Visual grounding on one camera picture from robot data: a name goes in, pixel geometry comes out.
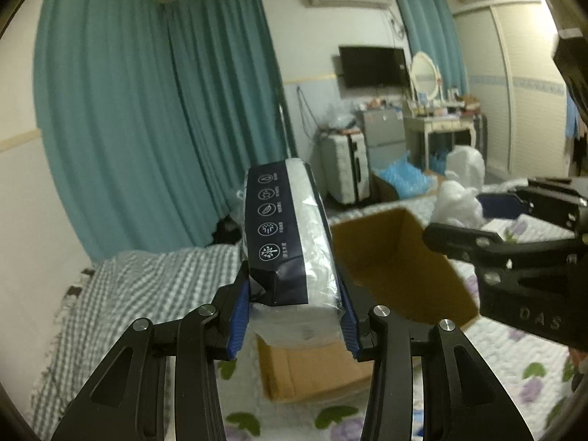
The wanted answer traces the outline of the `navy white tissue pack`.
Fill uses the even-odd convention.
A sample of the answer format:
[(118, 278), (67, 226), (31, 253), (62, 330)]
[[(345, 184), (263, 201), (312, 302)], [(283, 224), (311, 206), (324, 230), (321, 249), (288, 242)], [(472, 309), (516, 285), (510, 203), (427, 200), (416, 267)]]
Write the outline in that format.
[(251, 330), (265, 344), (287, 349), (338, 340), (343, 308), (331, 232), (305, 161), (248, 170), (242, 234)]

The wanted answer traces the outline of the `white floral quilt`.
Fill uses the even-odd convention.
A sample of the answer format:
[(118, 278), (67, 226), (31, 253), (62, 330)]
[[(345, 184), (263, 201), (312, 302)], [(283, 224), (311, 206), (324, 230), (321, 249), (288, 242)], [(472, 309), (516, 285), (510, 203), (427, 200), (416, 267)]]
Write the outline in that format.
[(410, 437), (412, 360), (424, 374), (428, 440), (527, 440), (531, 434), (497, 377), (460, 329), (445, 275), (476, 268), (480, 311), (538, 337), (587, 347), (587, 181), (532, 178), (476, 196), (483, 215), (527, 214), (572, 232), (560, 241), (510, 244), (479, 229), (420, 224), (404, 208), (330, 226), (315, 180), (299, 159), (248, 171), (245, 261), (221, 318), (231, 361), (253, 307), (277, 309), (269, 344), (299, 347), (344, 337), (354, 359), (374, 365), (363, 438)]

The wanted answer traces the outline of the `brown cardboard box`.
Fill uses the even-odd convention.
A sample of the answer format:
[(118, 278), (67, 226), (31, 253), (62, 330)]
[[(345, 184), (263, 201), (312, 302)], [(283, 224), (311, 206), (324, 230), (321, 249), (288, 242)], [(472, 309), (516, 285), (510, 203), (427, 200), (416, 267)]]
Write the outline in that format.
[[(423, 241), (423, 228), (405, 208), (331, 226), (335, 258), (376, 302), (415, 322), (442, 319), (464, 327), (478, 315), (465, 279)], [(278, 403), (331, 400), (366, 389), (373, 366), (358, 362), (343, 341), (288, 351), (258, 344), (265, 396)]]

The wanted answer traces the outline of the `white plastic bag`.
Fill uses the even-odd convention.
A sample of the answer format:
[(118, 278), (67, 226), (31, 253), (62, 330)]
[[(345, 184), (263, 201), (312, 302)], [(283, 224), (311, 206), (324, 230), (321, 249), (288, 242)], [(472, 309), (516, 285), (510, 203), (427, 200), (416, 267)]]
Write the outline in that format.
[(483, 155), (471, 146), (456, 146), (445, 160), (445, 178), (465, 188), (482, 190), (485, 180)]

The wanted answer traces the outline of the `blue plastic bags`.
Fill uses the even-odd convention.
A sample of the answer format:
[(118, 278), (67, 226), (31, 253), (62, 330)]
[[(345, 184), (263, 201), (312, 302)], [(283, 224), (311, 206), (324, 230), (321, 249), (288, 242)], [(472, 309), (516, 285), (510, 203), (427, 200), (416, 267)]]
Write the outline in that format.
[(399, 199), (421, 196), (438, 187), (437, 177), (427, 175), (410, 163), (409, 151), (384, 169), (377, 169), (376, 173), (395, 188)]

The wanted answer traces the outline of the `grey checked blanket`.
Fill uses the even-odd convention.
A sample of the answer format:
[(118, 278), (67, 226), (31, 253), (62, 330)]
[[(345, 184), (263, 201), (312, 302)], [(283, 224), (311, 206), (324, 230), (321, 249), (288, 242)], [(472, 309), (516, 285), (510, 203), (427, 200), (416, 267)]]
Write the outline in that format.
[(51, 438), (69, 403), (134, 320), (183, 318), (211, 302), (239, 266), (236, 245), (162, 254), (128, 251), (95, 265), (95, 274), (58, 323), (31, 394), (31, 424), (39, 438)]

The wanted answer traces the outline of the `white louvred wardrobe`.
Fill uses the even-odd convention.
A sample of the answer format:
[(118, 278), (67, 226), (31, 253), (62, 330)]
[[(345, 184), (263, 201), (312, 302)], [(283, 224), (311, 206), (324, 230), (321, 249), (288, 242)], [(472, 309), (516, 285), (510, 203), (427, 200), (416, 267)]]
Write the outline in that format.
[(552, 60), (545, 0), (486, 0), (453, 14), (469, 94), (486, 118), (486, 165), (498, 177), (565, 176), (566, 88)]

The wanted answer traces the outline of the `white dressing table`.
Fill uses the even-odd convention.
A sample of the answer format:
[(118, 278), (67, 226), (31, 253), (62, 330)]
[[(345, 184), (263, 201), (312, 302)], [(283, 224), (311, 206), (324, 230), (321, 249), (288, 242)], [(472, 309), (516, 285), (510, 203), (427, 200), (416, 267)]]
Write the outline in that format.
[(406, 148), (410, 152), (410, 162), (415, 166), (430, 169), (430, 137), (439, 133), (451, 135), (455, 145), (457, 132), (469, 133), (469, 145), (476, 147), (477, 133), (472, 116), (409, 116), (404, 117)]

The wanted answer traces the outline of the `small silver fridge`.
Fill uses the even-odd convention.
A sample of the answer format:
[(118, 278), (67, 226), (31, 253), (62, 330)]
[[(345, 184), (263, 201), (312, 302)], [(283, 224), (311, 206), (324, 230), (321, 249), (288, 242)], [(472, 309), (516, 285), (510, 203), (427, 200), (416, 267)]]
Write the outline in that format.
[(358, 112), (372, 170), (387, 168), (406, 153), (404, 114), (400, 108)]

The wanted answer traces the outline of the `white suitcase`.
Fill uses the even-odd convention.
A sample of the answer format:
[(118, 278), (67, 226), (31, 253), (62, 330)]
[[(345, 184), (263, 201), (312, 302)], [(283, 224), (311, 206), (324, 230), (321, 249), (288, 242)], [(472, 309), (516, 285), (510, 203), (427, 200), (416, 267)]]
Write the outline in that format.
[(343, 205), (369, 199), (371, 181), (364, 135), (330, 133), (321, 141), (320, 149), (328, 193)]

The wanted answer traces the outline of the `white oval mirror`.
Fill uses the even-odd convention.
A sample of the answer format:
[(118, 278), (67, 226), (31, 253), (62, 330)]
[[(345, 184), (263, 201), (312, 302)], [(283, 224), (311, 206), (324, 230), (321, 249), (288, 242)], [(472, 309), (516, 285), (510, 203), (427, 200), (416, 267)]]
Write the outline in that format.
[(418, 100), (433, 101), (441, 95), (441, 73), (425, 52), (417, 52), (410, 64), (410, 82)]

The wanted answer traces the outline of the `narrow teal curtain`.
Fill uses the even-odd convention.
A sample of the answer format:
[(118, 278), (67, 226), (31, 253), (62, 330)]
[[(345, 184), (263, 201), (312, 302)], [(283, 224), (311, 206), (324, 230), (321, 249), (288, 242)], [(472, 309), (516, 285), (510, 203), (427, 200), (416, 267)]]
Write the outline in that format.
[(396, 0), (412, 52), (426, 53), (441, 72), (445, 89), (467, 90), (462, 45), (448, 0)]

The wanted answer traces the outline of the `large teal curtain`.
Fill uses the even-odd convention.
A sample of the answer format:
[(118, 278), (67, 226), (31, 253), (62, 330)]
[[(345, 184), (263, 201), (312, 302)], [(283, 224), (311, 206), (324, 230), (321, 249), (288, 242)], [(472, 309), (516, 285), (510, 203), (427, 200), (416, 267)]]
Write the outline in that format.
[(44, 0), (34, 99), (93, 261), (208, 245), (247, 170), (295, 153), (262, 0)]

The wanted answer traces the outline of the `black wall television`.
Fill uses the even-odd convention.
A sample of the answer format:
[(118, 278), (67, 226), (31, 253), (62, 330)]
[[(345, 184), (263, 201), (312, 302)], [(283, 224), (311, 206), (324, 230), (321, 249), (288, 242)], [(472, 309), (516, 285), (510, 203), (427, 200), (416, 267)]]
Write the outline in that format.
[(402, 48), (340, 46), (343, 80), (347, 88), (402, 88), (409, 83)]

